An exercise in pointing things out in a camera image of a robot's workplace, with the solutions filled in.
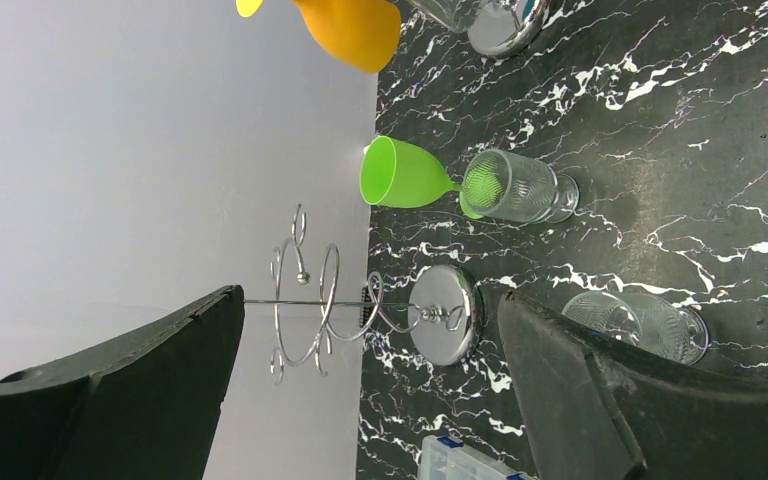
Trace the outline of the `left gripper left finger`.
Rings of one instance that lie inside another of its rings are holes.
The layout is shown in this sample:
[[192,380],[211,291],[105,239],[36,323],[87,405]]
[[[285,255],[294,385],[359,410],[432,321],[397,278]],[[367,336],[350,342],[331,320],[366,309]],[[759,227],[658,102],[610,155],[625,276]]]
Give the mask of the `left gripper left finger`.
[[245,319],[222,287],[0,380],[0,479],[199,479]]

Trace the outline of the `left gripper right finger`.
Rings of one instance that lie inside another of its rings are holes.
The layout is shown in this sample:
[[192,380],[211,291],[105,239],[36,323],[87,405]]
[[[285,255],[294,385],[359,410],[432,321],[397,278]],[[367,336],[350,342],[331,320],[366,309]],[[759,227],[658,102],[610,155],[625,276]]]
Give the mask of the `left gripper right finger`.
[[514,291],[498,328],[542,479],[768,479],[768,382],[699,370]]

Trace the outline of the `green plastic wine glass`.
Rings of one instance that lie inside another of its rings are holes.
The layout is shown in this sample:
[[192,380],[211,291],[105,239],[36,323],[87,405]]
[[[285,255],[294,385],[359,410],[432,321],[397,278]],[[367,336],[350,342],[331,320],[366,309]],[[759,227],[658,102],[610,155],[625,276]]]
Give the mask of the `green plastic wine glass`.
[[372,206],[412,209],[457,192],[463,213],[481,219],[467,204],[462,187],[451,180],[440,161],[427,150],[388,136],[377,136],[363,151],[359,190]]

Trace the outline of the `orange plastic wine glass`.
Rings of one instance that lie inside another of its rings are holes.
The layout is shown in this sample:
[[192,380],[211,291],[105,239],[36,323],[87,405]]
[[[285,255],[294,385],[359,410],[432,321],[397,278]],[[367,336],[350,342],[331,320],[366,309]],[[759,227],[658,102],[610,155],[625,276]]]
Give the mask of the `orange plastic wine glass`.
[[293,0],[314,41],[367,74],[384,69],[400,42],[401,13],[385,0]]

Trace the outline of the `tall clear champagne flute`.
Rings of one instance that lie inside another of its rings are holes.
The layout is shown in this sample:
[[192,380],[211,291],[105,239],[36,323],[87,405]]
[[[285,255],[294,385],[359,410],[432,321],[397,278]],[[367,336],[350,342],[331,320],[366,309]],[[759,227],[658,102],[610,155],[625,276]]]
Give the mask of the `tall clear champagne flute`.
[[476,21],[487,0],[410,0],[413,7],[455,33],[465,33]]

